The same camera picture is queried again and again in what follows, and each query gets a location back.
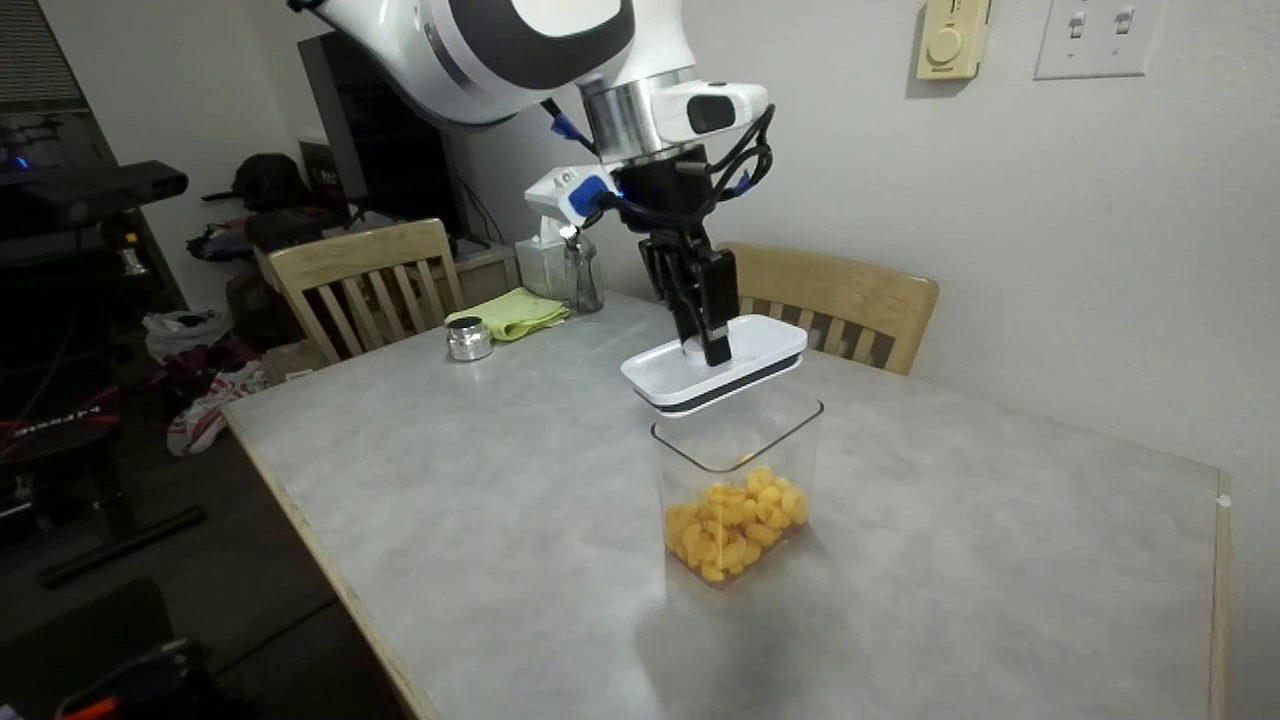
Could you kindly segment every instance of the dining table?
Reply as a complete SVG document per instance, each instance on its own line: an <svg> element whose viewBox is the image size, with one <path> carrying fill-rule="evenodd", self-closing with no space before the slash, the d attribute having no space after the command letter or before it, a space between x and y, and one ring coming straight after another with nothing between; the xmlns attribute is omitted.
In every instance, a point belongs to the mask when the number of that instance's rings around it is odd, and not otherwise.
<svg viewBox="0 0 1280 720"><path fill-rule="evenodd" d="M602 297L476 366L445 329L224 417L426 720L1225 720L1221 468L809 352L809 529L711 587L662 554L672 339Z"/></svg>

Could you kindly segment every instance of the white wall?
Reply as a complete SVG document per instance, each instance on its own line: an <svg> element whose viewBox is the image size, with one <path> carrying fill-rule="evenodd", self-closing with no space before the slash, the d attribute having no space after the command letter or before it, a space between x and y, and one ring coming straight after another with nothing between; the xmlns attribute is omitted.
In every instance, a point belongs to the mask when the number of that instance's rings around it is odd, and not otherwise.
<svg viewBox="0 0 1280 720"><path fill-rule="evenodd" d="M773 90L775 178L711 231L932 271L914 378L1234 476L1234 716L1280 716L1280 3L1168 0L1143 82L1037 83L1046 0L994 3L982 76L908 82L914 0L686 0L705 76ZM524 118L476 184L576 152ZM623 231L608 277L640 290Z"/></svg>
<svg viewBox="0 0 1280 720"><path fill-rule="evenodd" d="M262 54L240 3L208 0L43 0L43 15L119 166L164 161L190 188L147 205L144 217L186 297L224 309L229 268L190 259L184 242L233 220L224 193L250 152L296 152Z"/></svg>

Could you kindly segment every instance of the small cup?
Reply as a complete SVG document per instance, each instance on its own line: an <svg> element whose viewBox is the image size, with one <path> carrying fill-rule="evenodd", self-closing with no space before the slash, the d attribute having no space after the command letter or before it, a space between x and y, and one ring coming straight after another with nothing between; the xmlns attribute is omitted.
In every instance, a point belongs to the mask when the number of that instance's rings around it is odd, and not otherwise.
<svg viewBox="0 0 1280 720"><path fill-rule="evenodd" d="M447 362L453 366L476 366L491 352L491 335L478 324L478 318L456 318L445 324L445 333L447 333Z"/></svg>

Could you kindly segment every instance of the chair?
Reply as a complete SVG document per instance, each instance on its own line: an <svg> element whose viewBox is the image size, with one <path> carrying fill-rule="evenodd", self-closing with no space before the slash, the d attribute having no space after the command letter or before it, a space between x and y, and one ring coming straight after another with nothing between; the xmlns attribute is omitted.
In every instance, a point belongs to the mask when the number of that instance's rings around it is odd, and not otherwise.
<svg viewBox="0 0 1280 720"><path fill-rule="evenodd" d="M912 374L935 279L861 259L812 257L758 243L726 243L734 257L738 309L809 329L812 348Z"/></svg>
<svg viewBox="0 0 1280 720"><path fill-rule="evenodd" d="M426 333L445 324L445 311L458 309L438 220L280 250L266 264L326 366Z"/></svg>

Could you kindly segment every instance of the clear plastic container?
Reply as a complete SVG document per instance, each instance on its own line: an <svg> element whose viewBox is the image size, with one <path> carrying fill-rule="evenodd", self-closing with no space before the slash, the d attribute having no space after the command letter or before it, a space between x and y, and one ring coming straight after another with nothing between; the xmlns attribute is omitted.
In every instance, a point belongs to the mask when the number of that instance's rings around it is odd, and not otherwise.
<svg viewBox="0 0 1280 720"><path fill-rule="evenodd" d="M773 382L680 419L657 419L662 549L733 583L809 529L824 406Z"/></svg>

